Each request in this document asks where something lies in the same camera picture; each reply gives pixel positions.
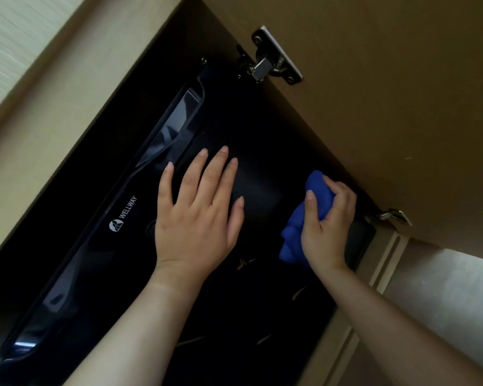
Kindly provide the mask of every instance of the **white logo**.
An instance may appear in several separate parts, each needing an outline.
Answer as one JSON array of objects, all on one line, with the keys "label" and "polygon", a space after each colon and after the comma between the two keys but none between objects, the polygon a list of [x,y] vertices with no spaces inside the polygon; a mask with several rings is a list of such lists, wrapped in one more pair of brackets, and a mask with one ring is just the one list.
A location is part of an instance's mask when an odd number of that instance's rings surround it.
[{"label": "white logo", "polygon": [[114,232],[117,232],[120,230],[120,228],[123,225],[123,221],[120,219],[113,219],[112,221],[109,222],[109,229],[111,229]]}]

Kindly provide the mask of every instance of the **metal hinge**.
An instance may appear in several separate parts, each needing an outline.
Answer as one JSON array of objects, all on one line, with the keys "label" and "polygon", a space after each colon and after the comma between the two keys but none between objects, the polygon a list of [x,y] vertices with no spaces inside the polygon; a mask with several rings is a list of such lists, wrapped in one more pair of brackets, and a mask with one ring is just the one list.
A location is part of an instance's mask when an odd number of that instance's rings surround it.
[{"label": "metal hinge", "polygon": [[408,219],[404,212],[394,208],[389,208],[388,210],[381,212],[378,214],[378,218],[382,221],[393,218],[401,223],[407,224],[408,226],[413,226],[412,222]]},{"label": "metal hinge", "polygon": [[240,45],[237,46],[240,53],[238,62],[242,64],[244,73],[254,78],[257,83],[263,81],[266,75],[283,77],[289,85],[302,81],[300,71],[264,25],[256,30],[251,38],[252,42],[258,46],[256,62]]}]

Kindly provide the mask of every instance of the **person's left hand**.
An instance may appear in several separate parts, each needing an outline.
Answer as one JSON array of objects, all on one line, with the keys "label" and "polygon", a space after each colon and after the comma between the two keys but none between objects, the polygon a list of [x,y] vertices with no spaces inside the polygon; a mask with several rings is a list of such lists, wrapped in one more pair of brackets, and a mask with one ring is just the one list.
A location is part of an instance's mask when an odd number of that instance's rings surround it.
[{"label": "person's left hand", "polygon": [[229,201],[238,160],[224,146],[200,174],[207,160],[203,149],[190,164],[173,203],[171,182],[174,166],[164,170],[159,184],[155,247],[158,262],[153,279],[177,288],[200,288],[207,276],[236,245],[244,220],[244,198],[238,198],[229,215]]}]

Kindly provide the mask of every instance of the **cabinet door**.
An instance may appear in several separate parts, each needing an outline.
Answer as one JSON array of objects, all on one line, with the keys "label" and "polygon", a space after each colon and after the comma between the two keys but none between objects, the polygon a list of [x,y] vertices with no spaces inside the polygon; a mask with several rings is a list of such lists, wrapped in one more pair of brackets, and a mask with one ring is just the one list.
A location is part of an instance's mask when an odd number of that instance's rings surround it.
[{"label": "cabinet door", "polygon": [[265,25],[304,76],[272,79],[414,238],[483,257],[483,0],[204,0],[251,55]]}]

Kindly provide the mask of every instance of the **blue cloth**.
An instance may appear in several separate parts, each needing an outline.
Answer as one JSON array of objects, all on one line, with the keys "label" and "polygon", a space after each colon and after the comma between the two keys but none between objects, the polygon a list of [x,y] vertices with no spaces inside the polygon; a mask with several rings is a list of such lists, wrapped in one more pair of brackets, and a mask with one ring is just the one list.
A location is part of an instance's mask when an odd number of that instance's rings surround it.
[{"label": "blue cloth", "polygon": [[[313,171],[306,180],[306,191],[311,190],[317,197],[318,218],[323,220],[333,206],[335,194],[325,183],[322,172]],[[309,268],[309,263],[301,245],[301,234],[304,226],[304,201],[291,214],[286,227],[281,232],[284,244],[279,259],[287,263],[300,264]]]}]

